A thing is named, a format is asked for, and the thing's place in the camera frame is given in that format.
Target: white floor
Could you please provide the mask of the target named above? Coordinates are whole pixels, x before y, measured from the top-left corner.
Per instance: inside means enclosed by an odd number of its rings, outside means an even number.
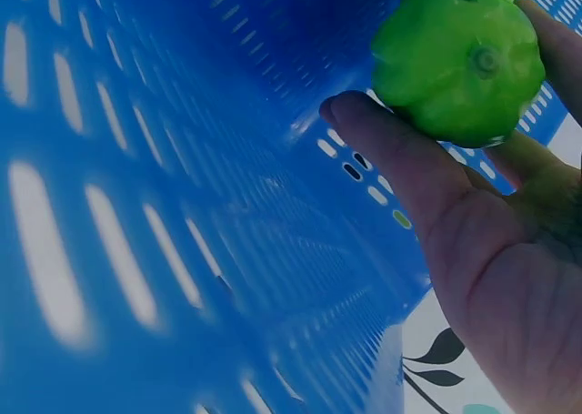
[[[582,152],[582,128],[571,117],[564,121],[550,148],[563,161],[580,167]],[[437,335],[448,328],[447,321],[440,311],[434,293],[410,317],[404,327],[404,356],[419,358],[431,348]],[[454,373],[464,380],[453,387],[439,387],[417,376],[415,383],[442,409],[431,408],[410,385],[406,384],[406,412],[410,414],[511,414],[512,410],[502,400],[491,383],[480,371],[468,352],[443,366],[425,366],[405,361],[415,372],[444,370]]]

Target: hand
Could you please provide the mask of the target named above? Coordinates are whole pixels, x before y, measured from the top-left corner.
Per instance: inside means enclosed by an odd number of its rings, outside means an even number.
[[[540,39],[548,79],[582,122],[582,39],[517,0]],[[411,216],[455,332],[519,413],[582,412],[582,186],[536,141],[515,133],[487,153],[517,192],[500,195],[361,93],[322,116],[377,165]]]

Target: blue plastic basket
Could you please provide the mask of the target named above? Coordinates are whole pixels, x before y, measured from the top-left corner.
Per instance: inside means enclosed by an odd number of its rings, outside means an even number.
[[[0,0],[0,412],[402,412],[424,261],[317,117],[397,3]]]

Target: leaf pattern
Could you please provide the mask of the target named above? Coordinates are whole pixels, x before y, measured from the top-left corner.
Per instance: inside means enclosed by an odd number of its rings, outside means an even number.
[[[461,378],[460,376],[456,375],[447,370],[430,370],[430,371],[413,371],[408,370],[415,376],[422,378],[431,384],[438,385],[439,387],[454,387],[455,385],[460,384],[465,380],[465,378]]]
[[[457,337],[453,329],[443,330],[428,351],[421,358],[405,358],[420,364],[445,365],[455,361],[465,351],[465,345]]]

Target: finger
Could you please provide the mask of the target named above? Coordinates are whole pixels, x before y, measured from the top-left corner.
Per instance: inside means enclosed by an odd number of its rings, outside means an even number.
[[[582,123],[582,38],[533,0],[516,0],[536,29],[547,78],[572,116]]]
[[[486,153],[497,170],[516,189],[548,167],[561,163],[547,148],[517,131],[506,143],[490,147]]]
[[[328,99],[321,115],[388,178],[419,237],[474,190],[463,168],[438,143],[363,93]]]
[[[463,166],[463,169],[465,170],[465,174],[467,175],[469,182],[471,182],[473,187],[476,189],[483,189],[498,197],[502,197],[497,188],[495,188],[491,182],[485,179],[481,173],[469,166]]]

